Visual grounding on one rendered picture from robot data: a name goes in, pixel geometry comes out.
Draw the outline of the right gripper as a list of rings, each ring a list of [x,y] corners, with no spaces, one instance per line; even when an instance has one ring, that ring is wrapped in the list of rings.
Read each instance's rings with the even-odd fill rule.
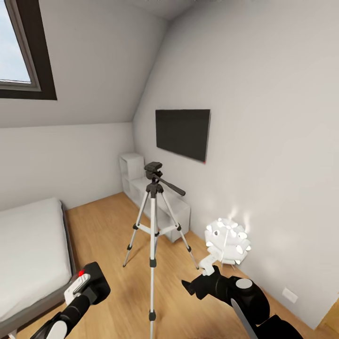
[[[212,275],[201,274],[191,283],[182,280],[184,288],[190,293],[190,295],[194,295],[196,293],[197,298],[202,300],[208,294],[211,294],[212,296],[220,300],[217,293],[217,283],[219,279],[223,276],[221,275],[218,266],[213,265],[213,268],[215,272]]]

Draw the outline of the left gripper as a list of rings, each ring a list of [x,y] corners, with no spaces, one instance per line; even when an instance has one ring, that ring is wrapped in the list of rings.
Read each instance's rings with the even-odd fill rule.
[[[78,321],[85,315],[89,307],[99,297],[97,290],[98,286],[93,287],[92,285],[90,285],[79,297],[73,300],[68,306],[76,308],[79,315]]]

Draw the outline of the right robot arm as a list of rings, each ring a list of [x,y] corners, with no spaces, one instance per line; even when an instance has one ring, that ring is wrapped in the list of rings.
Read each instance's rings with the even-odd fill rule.
[[[191,283],[182,280],[184,288],[202,300],[208,294],[233,306],[250,339],[304,339],[287,321],[278,315],[270,317],[268,300],[252,279],[223,277],[218,266],[212,265],[220,254],[214,251],[203,258],[200,276]]]

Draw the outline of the digital camera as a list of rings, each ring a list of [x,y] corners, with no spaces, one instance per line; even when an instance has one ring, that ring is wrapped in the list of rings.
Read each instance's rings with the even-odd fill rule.
[[[78,291],[78,293],[82,294],[90,285],[92,285],[93,287],[98,286],[97,292],[99,294],[99,297],[93,302],[93,305],[97,305],[105,300],[111,293],[111,288],[98,263],[94,261],[86,264],[82,271],[80,271],[79,276],[83,276],[83,274],[90,274],[90,279]]]

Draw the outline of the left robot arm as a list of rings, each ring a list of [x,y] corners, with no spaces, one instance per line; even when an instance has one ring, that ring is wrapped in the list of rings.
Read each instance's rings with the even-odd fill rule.
[[[30,339],[65,339],[77,322],[85,315],[89,307],[99,297],[98,286],[90,285],[82,294],[78,291],[90,279],[90,274],[83,274],[65,291],[68,307],[44,323]]]

